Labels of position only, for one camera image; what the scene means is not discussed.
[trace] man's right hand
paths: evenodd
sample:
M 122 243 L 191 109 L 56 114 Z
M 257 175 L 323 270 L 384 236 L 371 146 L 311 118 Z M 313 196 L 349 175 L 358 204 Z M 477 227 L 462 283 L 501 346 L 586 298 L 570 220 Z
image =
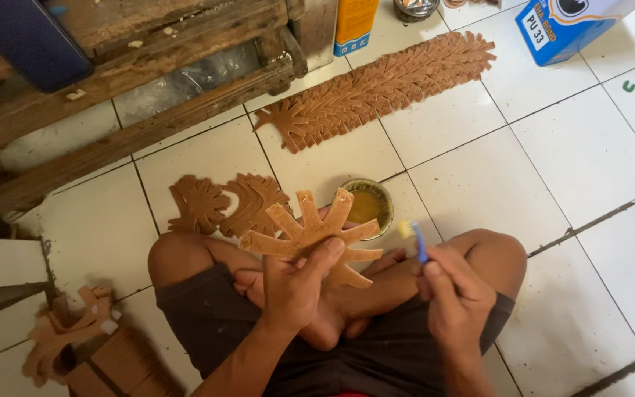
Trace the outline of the man's right hand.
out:
M 430 262 L 414 268 L 420 296 L 430 301 L 428 328 L 445 359 L 457 365 L 479 362 L 479 338 L 496 292 L 452 247 L 427 247 Z

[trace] bowl of glue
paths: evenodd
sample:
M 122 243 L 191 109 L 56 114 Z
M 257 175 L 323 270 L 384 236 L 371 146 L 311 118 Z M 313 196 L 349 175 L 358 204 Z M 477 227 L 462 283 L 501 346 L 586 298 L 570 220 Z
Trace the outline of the bowl of glue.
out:
M 362 241 L 373 240 L 383 235 L 394 220 L 394 203 L 389 192 L 379 182 L 366 178 L 347 181 L 340 186 L 354 196 L 347 220 L 360 225 L 376 219 L 379 232 Z

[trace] plastic sheet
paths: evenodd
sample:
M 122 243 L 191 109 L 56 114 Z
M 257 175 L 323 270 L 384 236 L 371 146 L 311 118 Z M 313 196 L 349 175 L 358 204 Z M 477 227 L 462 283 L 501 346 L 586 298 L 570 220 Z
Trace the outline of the plastic sheet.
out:
M 145 120 L 258 68 L 252 40 L 199 59 L 116 96 L 114 105 L 121 126 Z

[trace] man's left hand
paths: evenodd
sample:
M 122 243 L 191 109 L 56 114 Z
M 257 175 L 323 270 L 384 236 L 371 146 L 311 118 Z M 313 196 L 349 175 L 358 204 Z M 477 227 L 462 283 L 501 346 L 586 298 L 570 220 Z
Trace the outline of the man's left hand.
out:
M 311 322 L 320 299 L 322 274 L 337 263 L 344 249 L 344 241 L 333 237 L 297 264 L 264 256 L 265 305 L 261 318 L 271 330 L 297 334 Z

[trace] yellow glue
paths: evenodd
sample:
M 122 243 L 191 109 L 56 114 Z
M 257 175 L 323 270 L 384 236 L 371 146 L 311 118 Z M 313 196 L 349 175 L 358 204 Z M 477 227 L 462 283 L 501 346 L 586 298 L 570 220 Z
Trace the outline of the yellow glue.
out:
M 340 0 L 337 7 L 337 31 L 334 55 L 341 57 L 369 44 L 379 0 Z

